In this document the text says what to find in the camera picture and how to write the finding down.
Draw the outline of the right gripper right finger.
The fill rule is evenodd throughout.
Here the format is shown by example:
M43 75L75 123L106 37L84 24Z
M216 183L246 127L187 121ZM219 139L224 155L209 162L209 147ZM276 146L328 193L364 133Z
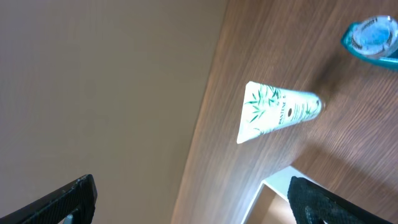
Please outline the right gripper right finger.
M291 178L287 198L297 224L391 224L303 177Z

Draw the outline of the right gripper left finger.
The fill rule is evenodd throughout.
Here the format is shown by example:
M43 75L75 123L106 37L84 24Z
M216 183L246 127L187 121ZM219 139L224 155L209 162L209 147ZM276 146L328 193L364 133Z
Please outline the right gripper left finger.
M1 223L90 224L98 197L94 178L83 175L48 195L1 218Z

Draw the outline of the white green-leaf lotion tube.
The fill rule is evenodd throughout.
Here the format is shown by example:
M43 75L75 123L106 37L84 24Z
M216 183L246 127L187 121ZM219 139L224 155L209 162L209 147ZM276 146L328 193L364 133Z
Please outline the white green-leaf lotion tube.
M245 87L237 143L316 118L325 107L311 92L248 82Z

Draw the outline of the teal mouthwash bottle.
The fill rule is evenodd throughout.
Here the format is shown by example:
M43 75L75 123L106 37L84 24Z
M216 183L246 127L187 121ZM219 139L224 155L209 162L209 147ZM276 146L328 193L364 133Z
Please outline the teal mouthwash bottle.
M391 16L374 16L350 24L341 44L367 63L397 70L397 20Z

